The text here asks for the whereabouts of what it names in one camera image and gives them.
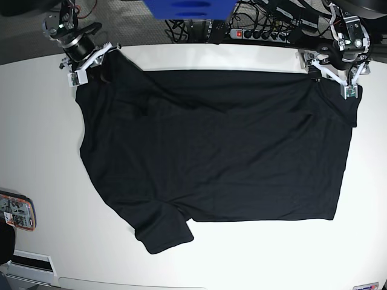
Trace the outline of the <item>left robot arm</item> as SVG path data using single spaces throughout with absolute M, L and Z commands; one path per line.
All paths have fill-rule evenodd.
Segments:
M 320 44 L 315 53 L 304 53 L 305 68 L 342 86 L 355 86 L 371 53 L 371 37 L 363 19 L 383 15 L 379 1 L 323 1 L 330 11 L 328 29 L 332 43 Z

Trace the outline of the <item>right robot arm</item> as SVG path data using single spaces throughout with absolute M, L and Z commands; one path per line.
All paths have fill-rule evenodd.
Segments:
M 105 54 L 114 47 L 107 42 L 96 45 L 90 38 L 102 28 L 100 22 L 93 22 L 86 27 L 79 27 L 80 7 L 74 1 L 61 1 L 60 5 L 46 14 L 42 23 L 44 35 L 63 49 L 65 57 L 60 69 L 68 70 L 68 83 L 77 87 L 88 83 L 87 69 L 100 66 Z

